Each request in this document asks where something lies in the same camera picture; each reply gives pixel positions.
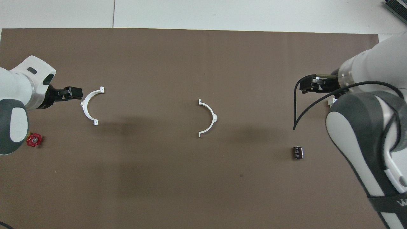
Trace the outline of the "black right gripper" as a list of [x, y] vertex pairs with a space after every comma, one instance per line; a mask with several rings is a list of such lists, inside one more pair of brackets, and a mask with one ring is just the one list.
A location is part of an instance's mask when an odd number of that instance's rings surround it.
[[317, 79], [317, 76], [305, 76], [300, 81], [300, 91], [302, 94], [309, 92], [318, 93], [331, 93], [334, 90], [339, 89], [341, 86], [338, 81], [337, 76], [324, 76], [321, 77], [322, 84], [319, 86], [314, 80]]

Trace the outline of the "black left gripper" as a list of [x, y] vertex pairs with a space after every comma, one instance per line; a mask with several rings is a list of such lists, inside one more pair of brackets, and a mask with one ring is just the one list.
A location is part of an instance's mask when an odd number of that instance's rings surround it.
[[82, 100], [83, 91], [79, 87], [65, 87], [64, 90], [54, 90], [54, 87], [50, 84], [45, 92], [45, 98], [39, 109], [46, 109], [52, 106], [55, 102], [65, 100]]

